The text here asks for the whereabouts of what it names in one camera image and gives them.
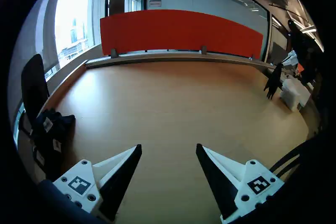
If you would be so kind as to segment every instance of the black bag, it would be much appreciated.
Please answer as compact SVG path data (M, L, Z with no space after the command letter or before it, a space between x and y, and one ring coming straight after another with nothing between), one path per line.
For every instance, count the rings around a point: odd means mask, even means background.
M63 161L62 147L74 121L74 115L62 116L52 108L43 111L31 127L34 161L51 181L62 175L60 171Z

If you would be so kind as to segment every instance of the ceiling light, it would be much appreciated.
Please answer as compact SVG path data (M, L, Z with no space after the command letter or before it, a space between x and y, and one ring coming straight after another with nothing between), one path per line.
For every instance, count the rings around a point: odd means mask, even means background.
M310 29L310 30L306 30L306 31L304 31L304 32L302 32L302 33L315 32L315 31L316 31L316 29Z
M293 20L293 22L294 22L298 27L300 27L301 29L304 29L304 28L305 28L301 23L299 23L299 22L296 21L295 19L292 19L292 20Z
M323 46L316 39L314 39L314 40L317 43L317 45L319 46L319 48L321 49L321 51L324 52Z
M311 37L312 39L315 39L314 36L313 36L311 33L308 32L307 35L308 35L309 37Z
M279 23L278 20L276 20L274 17L272 17L273 21L275 21L279 26L282 26L281 23Z

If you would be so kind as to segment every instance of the office desk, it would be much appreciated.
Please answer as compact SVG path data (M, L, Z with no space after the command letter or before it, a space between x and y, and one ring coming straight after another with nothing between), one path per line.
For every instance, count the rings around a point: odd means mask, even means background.
M266 98L251 66L156 62L83 71L56 110L74 114L64 171L100 162L138 143L142 157L116 223L220 223L196 144L270 168L306 140L299 112Z

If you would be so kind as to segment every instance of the white label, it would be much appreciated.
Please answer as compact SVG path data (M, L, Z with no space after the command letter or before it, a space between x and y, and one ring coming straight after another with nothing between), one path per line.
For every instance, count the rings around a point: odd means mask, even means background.
M45 159L42 157L39 151L36 151L36 159L42 164L42 166L45 165Z
M43 123L43 127L45 128L45 131L47 133L53 127L53 124L52 124L51 120L48 117L45 118L45 121Z
M160 0L150 1L150 7L161 7L161 1Z
M61 152L60 150L60 146L62 145L59 141L57 141L56 139L52 140L52 144L54 146L54 150L57 150L58 152Z

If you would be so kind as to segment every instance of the black glove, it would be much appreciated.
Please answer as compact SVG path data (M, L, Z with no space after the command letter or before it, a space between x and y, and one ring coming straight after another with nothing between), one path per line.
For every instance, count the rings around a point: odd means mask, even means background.
M276 68L274 69L272 75L268 79L264 91L268 88L268 93L266 97L268 99L272 99L273 95L276 93L276 90L279 86L281 86L280 77L281 77L281 70L283 64L279 63Z

